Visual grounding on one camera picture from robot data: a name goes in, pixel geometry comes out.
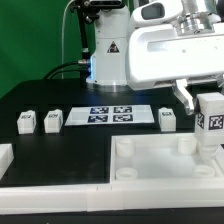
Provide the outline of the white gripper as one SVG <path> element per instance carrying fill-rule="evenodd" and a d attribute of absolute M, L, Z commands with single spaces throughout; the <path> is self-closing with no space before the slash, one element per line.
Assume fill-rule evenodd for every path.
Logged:
<path fill-rule="evenodd" d="M 195 106 L 186 79 L 218 75 L 224 92 L 224 23 L 217 3 L 150 0 L 135 8 L 128 26 L 128 85 L 141 90 L 174 81 L 173 93 L 187 115 Z"/>

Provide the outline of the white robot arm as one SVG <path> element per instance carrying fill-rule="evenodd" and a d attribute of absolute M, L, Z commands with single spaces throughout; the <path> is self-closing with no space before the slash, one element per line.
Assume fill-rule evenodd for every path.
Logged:
<path fill-rule="evenodd" d="M 219 0 L 133 0 L 99 12 L 87 84 L 100 91 L 172 87 L 195 111 L 186 87 L 224 74 L 224 22 Z"/>

